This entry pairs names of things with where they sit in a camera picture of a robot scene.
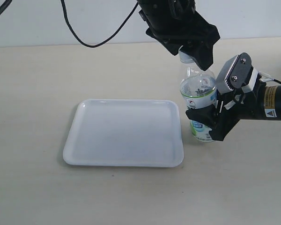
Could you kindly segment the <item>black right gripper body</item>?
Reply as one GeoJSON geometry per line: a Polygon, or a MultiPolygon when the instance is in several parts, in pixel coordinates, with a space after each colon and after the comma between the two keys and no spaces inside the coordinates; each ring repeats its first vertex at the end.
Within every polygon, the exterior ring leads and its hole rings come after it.
{"type": "Polygon", "coordinates": [[[214,140],[223,141],[240,120],[265,120],[264,93],[265,87],[260,86],[256,91],[246,94],[242,104],[236,103],[228,110],[222,107],[214,129],[214,140]]]}

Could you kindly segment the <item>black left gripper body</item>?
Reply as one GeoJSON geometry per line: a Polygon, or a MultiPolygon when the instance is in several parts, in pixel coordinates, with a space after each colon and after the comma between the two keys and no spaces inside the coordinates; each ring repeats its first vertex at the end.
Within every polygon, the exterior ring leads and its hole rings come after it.
{"type": "Polygon", "coordinates": [[[146,35],[166,48],[212,47],[219,39],[217,27],[196,10],[194,0],[138,0],[146,35]]]}

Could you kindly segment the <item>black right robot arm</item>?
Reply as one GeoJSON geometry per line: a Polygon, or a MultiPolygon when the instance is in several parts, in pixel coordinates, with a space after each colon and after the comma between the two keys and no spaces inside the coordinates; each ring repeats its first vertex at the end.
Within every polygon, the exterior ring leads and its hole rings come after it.
{"type": "Polygon", "coordinates": [[[281,82],[267,86],[272,77],[257,73],[251,76],[229,76],[225,93],[218,90],[218,105],[188,109],[188,119],[210,128],[212,140],[223,141],[240,120],[281,121],[281,82]]]}

